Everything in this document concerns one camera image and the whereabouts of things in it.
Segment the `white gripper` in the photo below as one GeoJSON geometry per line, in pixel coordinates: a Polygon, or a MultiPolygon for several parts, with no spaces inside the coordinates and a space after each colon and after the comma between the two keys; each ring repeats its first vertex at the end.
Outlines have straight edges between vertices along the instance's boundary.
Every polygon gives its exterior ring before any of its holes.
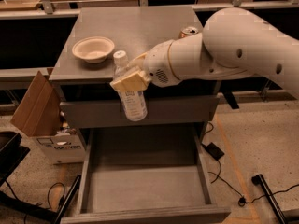
{"type": "Polygon", "coordinates": [[[131,69],[110,82],[117,92],[144,91],[152,82],[158,87],[175,86],[180,80],[174,75],[169,62],[169,49],[173,40],[156,45],[129,62],[130,67],[144,68],[145,71],[131,69]]]}

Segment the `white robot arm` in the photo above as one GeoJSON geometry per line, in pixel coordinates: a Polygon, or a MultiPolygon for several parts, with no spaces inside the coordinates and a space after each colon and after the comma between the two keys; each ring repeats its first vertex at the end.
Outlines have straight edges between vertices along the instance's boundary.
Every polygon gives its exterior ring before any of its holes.
{"type": "Polygon", "coordinates": [[[115,91],[259,75],[299,98],[299,40],[238,7],[215,12],[201,32],[160,43],[129,62],[128,68],[111,82],[115,91]]]}

